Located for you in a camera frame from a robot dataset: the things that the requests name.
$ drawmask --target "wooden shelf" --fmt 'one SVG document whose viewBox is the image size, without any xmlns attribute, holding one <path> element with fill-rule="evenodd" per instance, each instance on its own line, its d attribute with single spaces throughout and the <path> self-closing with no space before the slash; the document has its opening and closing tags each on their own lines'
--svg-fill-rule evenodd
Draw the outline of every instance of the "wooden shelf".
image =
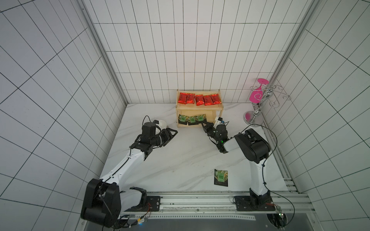
<svg viewBox="0 0 370 231">
<path fill-rule="evenodd" d="M 211 95 L 211 94 L 218 94 L 221 99 L 221 93 L 220 90 L 218 91 L 177 91 L 177 100 L 179 98 L 180 92 L 183 93 L 193 93 L 195 95 Z M 201 124 L 197 125 L 185 125 L 178 123 L 178 118 L 179 115 L 186 115 L 186 116 L 196 116 L 196 115 L 202 115 L 206 114 L 206 118 L 208 122 L 215 122 L 217 112 L 219 112 L 218 116 L 222 116 L 222 111 L 223 111 L 223 104 L 215 104 L 215 105 L 199 105 L 197 106 L 195 103 L 188 103 L 188 104 L 181 104 L 178 103 L 176 100 L 176 116 L 177 116 L 177 127 L 178 128 L 183 128 L 183 127 L 201 127 Z"/>
</svg>

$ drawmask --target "white tile wall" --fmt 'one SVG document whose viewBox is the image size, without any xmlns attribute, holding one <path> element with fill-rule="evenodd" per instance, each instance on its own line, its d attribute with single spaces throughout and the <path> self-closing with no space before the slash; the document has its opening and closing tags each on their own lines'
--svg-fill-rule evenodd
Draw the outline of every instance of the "white tile wall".
<svg viewBox="0 0 370 231">
<path fill-rule="evenodd" d="M 270 79 L 309 4 L 84 1 L 130 103 L 174 103 L 177 89 L 221 89 L 225 102 L 249 101 L 249 87 Z"/>
<path fill-rule="evenodd" d="M 370 224 L 369 5 L 323 0 L 277 78 L 292 102 L 263 109 L 324 230 Z"/>
<path fill-rule="evenodd" d="M 113 22 L 125 23 L 117 3 L 108 1 Z M 99 20 L 112 23 L 101 9 Z M 0 229 L 14 229 L 16 217 L 18 229 L 72 231 L 124 99 L 74 0 L 0 1 L 0 11 Z"/>
</svg>

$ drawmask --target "white robotic arm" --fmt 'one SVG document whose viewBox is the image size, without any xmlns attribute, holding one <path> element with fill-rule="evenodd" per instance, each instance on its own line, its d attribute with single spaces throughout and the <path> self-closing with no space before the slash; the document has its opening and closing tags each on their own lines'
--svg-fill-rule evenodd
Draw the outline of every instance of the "white robotic arm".
<svg viewBox="0 0 370 231">
<path fill-rule="evenodd" d="M 214 144 L 222 153 L 230 152 L 240 148 L 244 156 L 250 161 L 250 175 L 252 184 L 249 190 L 249 205 L 253 210 L 264 209 L 266 203 L 270 203 L 270 191 L 265 187 L 263 176 L 266 175 L 266 168 L 263 168 L 264 161 L 268 158 L 271 147 L 264 138 L 262 138 L 253 129 L 248 129 L 244 133 L 238 133 L 233 138 L 228 138 L 226 125 L 220 123 L 222 118 L 213 123 L 205 122 L 203 130 L 207 135 L 213 138 Z"/>
<path fill-rule="evenodd" d="M 153 147 L 165 146 L 175 135 L 176 130 L 167 128 L 163 120 L 147 122 L 130 146 L 123 160 L 99 180 L 92 179 L 86 187 L 81 209 L 81 218 L 111 227 L 121 211 L 131 207 L 143 208 L 147 205 L 146 190 L 132 187 L 123 191 L 130 172 L 138 167 L 153 151 Z"/>
</svg>

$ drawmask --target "metal bracket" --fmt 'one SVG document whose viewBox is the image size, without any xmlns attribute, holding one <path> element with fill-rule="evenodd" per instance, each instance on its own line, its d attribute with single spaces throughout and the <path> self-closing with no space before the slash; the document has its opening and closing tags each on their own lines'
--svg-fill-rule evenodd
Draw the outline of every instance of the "metal bracket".
<svg viewBox="0 0 370 231">
<path fill-rule="evenodd" d="M 151 205 L 150 211 L 158 212 L 159 206 L 161 204 L 161 197 L 160 196 L 147 196 L 147 203 Z M 139 208 L 139 209 L 132 207 L 126 210 L 126 212 L 146 212 L 149 209 L 149 204 L 147 204 L 144 208 Z"/>
<path fill-rule="evenodd" d="M 265 205 L 258 208 L 252 208 L 249 201 L 250 196 L 234 196 L 237 211 L 275 211 L 275 206 Z"/>
</svg>

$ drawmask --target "marble floor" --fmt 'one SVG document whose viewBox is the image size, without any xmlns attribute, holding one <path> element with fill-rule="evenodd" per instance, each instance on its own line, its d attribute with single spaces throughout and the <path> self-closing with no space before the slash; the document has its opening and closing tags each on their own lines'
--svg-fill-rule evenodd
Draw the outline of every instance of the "marble floor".
<svg viewBox="0 0 370 231">
<path fill-rule="evenodd" d="M 250 103 L 225 103 L 222 117 L 230 121 L 228 136 L 246 128 L 243 115 L 252 110 Z M 145 115 L 163 119 L 178 134 L 162 148 L 154 149 L 125 183 L 147 191 L 249 191 L 250 165 L 240 149 L 220 153 L 202 128 L 178 128 L 174 103 L 129 104 L 102 171 L 107 174 L 127 154 L 129 146 L 141 134 Z M 262 128 L 255 130 L 265 138 Z M 214 169 L 228 171 L 228 187 L 214 185 Z M 271 156 L 266 162 L 265 180 L 271 190 L 287 190 L 278 165 Z"/>
</svg>

